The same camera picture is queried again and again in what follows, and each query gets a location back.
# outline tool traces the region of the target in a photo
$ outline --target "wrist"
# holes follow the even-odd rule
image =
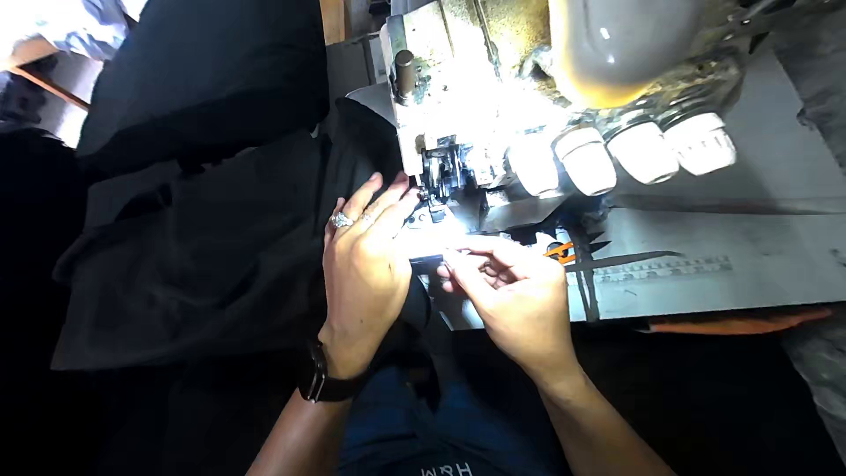
[[[364,373],[379,347],[379,342],[354,338],[328,324],[323,325],[317,338],[323,344],[328,375],[333,379],[352,379]]]
[[[521,363],[520,366],[542,391],[559,389],[578,390],[588,380],[587,374],[571,351],[550,353],[539,363]]]

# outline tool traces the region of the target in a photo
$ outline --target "right hand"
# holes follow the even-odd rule
[[[533,378],[580,372],[570,339],[564,267],[513,241],[466,236],[437,274],[446,292],[463,290],[497,346]]]

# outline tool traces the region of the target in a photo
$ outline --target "left hand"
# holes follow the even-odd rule
[[[368,206],[381,187],[382,176],[375,173],[348,201],[338,199],[332,215],[343,208],[353,225],[326,225],[328,314],[318,338],[335,379],[351,379],[367,369],[409,292],[411,264],[393,238],[420,202],[418,191],[409,190],[409,177],[400,172]]]

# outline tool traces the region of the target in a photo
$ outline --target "table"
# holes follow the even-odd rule
[[[38,86],[41,86],[47,91],[55,94],[56,96],[61,97],[66,102],[69,102],[87,111],[90,107],[88,102],[79,99],[70,91],[54,83],[52,80],[50,80],[50,78],[47,78],[37,73],[33,73],[26,69],[27,64],[32,63],[41,58],[46,58],[54,53],[58,53],[58,51],[59,50],[56,49],[55,46],[53,46],[50,42],[40,36],[31,38],[29,40],[24,40],[23,42],[19,43],[14,48],[12,54],[8,58],[6,58],[3,64],[3,68],[8,70],[12,74],[25,77],[27,80],[30,80]]]

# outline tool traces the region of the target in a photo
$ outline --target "table surface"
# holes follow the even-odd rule
[[[40,36],[24,40],[15,46],[12,54],[3,60],[3,69],[12,69],[23,64],[57,53],[58,49]]]

